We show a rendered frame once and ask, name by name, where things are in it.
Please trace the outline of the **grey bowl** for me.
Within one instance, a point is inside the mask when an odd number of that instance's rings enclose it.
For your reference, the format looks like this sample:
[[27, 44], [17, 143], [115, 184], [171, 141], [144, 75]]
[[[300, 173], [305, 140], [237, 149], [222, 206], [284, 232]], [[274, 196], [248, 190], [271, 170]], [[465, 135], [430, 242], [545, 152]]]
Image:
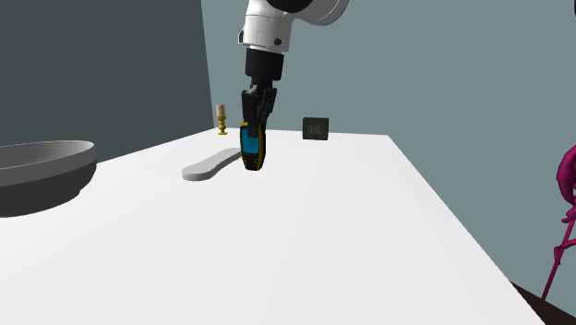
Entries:
[[97, 168], [95, 145], [51, 140], [0, 147], [0, 218], [45, 211], [76, 197]]

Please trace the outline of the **dark grey box speaker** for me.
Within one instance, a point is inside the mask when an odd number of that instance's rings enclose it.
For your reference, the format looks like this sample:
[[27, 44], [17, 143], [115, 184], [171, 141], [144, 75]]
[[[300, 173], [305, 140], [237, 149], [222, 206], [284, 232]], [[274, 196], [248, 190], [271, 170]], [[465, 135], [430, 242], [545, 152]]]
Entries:
[[303, 118], [303, 139], [327, 140], [329, 138], [329, 119], [324, 117]]

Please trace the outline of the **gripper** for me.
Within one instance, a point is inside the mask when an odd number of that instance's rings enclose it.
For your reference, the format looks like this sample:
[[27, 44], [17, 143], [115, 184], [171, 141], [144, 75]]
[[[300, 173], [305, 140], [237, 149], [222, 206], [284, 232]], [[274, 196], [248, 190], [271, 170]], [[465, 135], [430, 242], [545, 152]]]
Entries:
[[251, 78], [250, 88], [241, 93], [243, 119], [251, 138], [264, 130], [275, 104], [277, 89], [257, 86], [262, 82], [282, 79], [284, 55], [257, 49], [246, 49], [245, 73]]

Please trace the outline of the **yellow black handheld phone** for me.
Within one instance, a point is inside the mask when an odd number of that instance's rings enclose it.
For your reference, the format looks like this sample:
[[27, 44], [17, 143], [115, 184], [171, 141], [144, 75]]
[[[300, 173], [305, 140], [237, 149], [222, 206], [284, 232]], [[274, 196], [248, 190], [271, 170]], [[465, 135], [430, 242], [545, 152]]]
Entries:
[[240, 126], [241, 157], [245, 168], [259, 171], [266, 156], [266, 130], [263, 125], [252, 127], [248, 122]]

